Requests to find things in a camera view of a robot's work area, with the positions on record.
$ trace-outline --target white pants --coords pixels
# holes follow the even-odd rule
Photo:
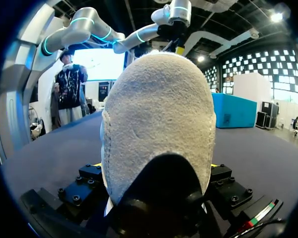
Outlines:
[[[80,106],[76,108],[59,110],[59,115],[60,115],[61,126],[66,125],[72,121],[81,119],[83,117]]]

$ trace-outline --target mannequin head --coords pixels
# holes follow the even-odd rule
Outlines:
[[[114,204],[164,153],[184,157],[206,191],[216,116],[207,81],[191,61],[162,52],[135,60],[111,89],[102,116],[102,172]]]

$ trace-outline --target yellow marking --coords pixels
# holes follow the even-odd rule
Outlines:
[[[175,53],[176,53],[177,55],[182,55],[183,52],[184,52],[184,47],[180,47],[180,46],[178,46],[178,47],[176,48],[176,50],[175,50]]]

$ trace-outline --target grid window wall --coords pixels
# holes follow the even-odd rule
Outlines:
[[[271,82],[274,99],[298,104],[298,63],[295,51],[276,49],[226,60],[222,65],[222,92],[233,93],[234,83],[226,82],[227,77],[249,73],[259,73]]]
[[[208,82],[211,92],[215,93],[215,89],[217,87],[217,81],[218,81],[217,68],[213,66],[207,69],[206,71],[204,71],[204,76]]]

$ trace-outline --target monitor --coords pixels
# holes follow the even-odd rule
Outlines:
[[[86,67],[88,81],[116,80],[124,70],[125,54],[113,49],[76,50],[73,63]]]

